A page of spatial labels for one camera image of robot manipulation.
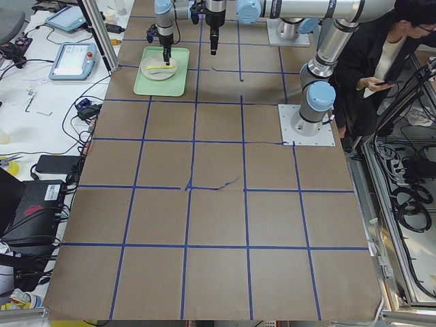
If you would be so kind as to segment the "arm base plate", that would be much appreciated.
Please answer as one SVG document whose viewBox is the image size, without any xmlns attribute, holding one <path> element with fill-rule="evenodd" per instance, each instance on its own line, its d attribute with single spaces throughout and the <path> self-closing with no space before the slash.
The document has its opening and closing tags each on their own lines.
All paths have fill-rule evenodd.
<svg viewBox="0 0 436 327">
<path fill-rule="evenodd" d="M 300 116 L 300 105 L 279 104 L 282 143 L 288 146 L 335 146 L 331 120 L 325 112 L 323 119 L 309 123 Z"/>
<path fill-rule="evenodd" d="M 276 18 L 266 21 L 271 46 L 309 47 L 307 34 L 298 31 L 302 18 Z"/>
</svg>

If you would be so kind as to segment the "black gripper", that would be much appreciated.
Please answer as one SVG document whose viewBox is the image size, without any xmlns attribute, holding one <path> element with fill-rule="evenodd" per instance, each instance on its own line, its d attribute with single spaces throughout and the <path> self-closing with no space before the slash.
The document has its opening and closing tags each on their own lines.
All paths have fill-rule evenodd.
<svg viewBox="0 0 436 327">
<path fill-rule="evenodd" d="M 211 55 L 217 54 L 219 28 L 225 22 L 225 0 L 205 0 L 204 13 L 206 23 L 210 27 Z"/>
<path fill-rule="evenodd" d="M 161 46 L 163 46 L 163 60 L 165 65 L 170 65 L 170 54 L 171 54 L 171 48 L 174 44 L 174 34 L 171 33 L 169 35 L 162 35 L 159 34 L 159 43 Z"/>
</svg>

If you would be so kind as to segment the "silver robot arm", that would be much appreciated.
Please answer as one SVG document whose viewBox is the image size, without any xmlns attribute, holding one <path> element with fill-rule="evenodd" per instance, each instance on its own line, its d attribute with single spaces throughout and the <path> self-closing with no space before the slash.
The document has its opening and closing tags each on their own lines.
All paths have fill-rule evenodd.
<svg viewBox="0 0 436 327">
<path fill-rule="evenodd" d="M 333 19 L 311 59 L 300 74 L 302 88 L 314 80 L 327 80 L 347 41 L 363 22 L 375 20 L 390 11 L 393 1 L 236 1 L 235 11 L 243 24 L 259 18 Z"/>
<path fill-rule="evenodd" d="M 224 25 L 227 1 L 154 1 L 156 23 L 151 25 L 146 32 L 149 43 L 154 37 L 158 37 L 159 44 L 163 47 L 163 66 L 169 68 L 172 46 L 174 41 L 174 25 L 179 33 L 178 21 L 191 20 L 194 25 L 198 24 L 200 15 L 204 15 L 207 25 L 210 27 L 211 55 L 217 54 L 219 42 L 219 28 Z M 261 17 L 266 5 L 260 1 L 235 1 L 235 11 L 239 22 L 244 25 L 255 22 Z M 308 34 L 318 25 L 320 18 L 286 18 L 274 16 L 273 10 L 269 18 L 277 18 L 284 28 L 297 25 L 296 33 Z"/>
</svg>

